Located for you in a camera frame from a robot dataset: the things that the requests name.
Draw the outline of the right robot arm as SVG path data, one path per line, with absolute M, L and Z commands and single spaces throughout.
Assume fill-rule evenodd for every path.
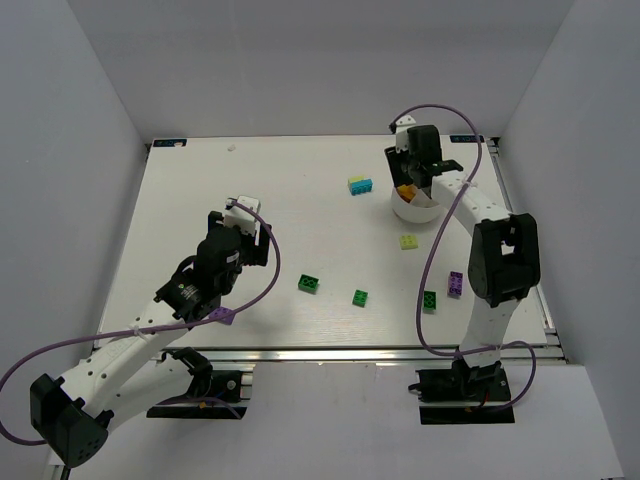
M 442 155 L 433 125 L 405 115 L 391 128 L 395 145 L 385 156 L 396 187 L 412 186 L 447 210 L 471 236 L 467 279 L 475 294 L 457 357 L 470 368 L 500 360 L 511 316 L 541 277 L 537 224 L 493 202 L 454 160 Z

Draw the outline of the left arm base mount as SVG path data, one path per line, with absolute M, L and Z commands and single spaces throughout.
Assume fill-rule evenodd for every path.
M 202 354 L 187 347 L 163 353 L 161 362 L 181 362 L 192 376 L 187 390 L 146 412 L 150 419 L 241 420 L 251 395 L 252 374 L 219 369 Z

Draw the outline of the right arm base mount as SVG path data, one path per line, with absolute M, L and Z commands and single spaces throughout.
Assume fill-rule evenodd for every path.
M 418 397 L 422 425 L 514 424 L 511 391 L 500 361 L 469 367 L 462 359 L 448 369 L 423 369 L 408 391 Z

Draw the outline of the green upside-down lego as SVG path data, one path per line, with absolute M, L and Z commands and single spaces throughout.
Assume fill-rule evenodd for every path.
M 422 309 L 425 312 L 435 312 L 437 310 L 437 295 L 434 291 L 425 290 L 423 292 Z

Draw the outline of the yellow butterfly lego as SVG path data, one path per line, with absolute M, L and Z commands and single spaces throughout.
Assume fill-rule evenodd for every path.
M 406 203 L 411 203 L 417 195 L 416 187 L 414 185 L 403 184 L 396 188 L 396 192 L 399 197 Z

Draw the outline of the purple lego near left arm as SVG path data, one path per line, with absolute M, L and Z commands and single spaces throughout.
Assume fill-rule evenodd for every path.
M 208 315 L 208 319 L 213 322 L 230 326 L 235 318 L 235 311 L 226 307 L 219 307 Z

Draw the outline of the green square lego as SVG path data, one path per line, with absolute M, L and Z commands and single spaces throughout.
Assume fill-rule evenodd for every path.
M 352 297 L 352 304 L 358 307 L 365 307 L 368 300 L 368 293 L 363 290 L 356 289 Z

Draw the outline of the green arch lego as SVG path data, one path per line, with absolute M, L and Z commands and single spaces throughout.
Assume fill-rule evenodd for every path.
M 319 279 L 313 276 L 309 276 L 306 274 L 302 274 L 298 281 L 298 289 L 310 293 L 315 294 L 319 287 Z

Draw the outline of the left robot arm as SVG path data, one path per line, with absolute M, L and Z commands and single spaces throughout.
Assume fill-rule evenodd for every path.
M 57 378 L 41 375 L 30 387 L 34 429 L 68 468 L 91 459 L 110 433 L 164 401 L 205 397 L 213 383 L 209 360 L 191 347 L 165 349 L 195 327 L 226 323 L 234 311 L 221 300 L 246 266 L 264 266 L 272 245 L 260 203 L 229 199 L 208 216 L 195 254 L 123 331 Z

